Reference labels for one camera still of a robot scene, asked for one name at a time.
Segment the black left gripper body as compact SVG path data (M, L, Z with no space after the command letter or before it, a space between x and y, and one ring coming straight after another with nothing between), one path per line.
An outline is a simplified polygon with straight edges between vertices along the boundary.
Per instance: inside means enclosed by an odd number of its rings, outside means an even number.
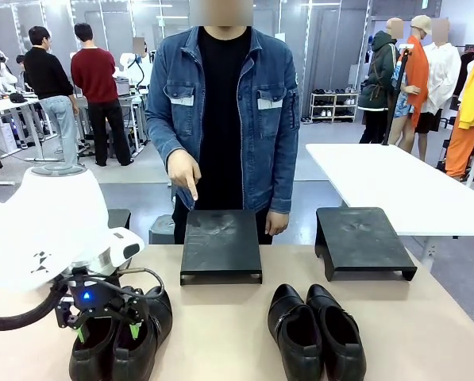
M78 310L104 307L118 296L113 288L94 281L70 281L68 290Z

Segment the person's right hand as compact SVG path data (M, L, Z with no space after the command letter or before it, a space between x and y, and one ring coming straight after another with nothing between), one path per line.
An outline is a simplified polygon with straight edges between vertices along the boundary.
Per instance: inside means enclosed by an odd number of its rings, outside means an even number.
M190 192L194 201L198 200L197 184L202 178L196 160L184 149L176 149L167 160L170 180L177 186Z

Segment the person's left hand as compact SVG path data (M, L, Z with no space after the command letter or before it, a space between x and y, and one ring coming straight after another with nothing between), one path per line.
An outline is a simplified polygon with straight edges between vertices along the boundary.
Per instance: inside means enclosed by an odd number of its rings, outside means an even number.
M279 235L287 229L288 224L289 214L269 210L265 222L265 233L271 237Z

